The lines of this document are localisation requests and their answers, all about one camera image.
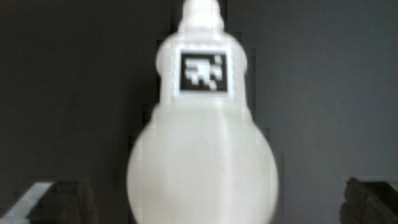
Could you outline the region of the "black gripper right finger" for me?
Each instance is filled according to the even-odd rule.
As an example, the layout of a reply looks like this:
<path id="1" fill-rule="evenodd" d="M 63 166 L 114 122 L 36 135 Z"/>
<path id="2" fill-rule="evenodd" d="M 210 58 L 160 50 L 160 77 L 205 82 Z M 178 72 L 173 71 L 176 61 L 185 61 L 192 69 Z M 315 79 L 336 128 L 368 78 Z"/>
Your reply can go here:
<path id="1" fill-rule="evenodd" d="M 398 190 L 388 182 L 349 179 L 340 224 L 398 224 Z"/>

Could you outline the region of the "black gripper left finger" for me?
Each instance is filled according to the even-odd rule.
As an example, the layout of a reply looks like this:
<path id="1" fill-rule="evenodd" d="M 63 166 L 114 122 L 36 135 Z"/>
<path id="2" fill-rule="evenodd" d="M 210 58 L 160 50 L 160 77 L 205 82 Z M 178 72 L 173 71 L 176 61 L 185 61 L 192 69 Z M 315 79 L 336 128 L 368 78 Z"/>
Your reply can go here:
<path id="1" fill-rule="evenodd" d="M 0 224 L 98 224 L 89 180 L 36 182 L 0 216 Z"/>

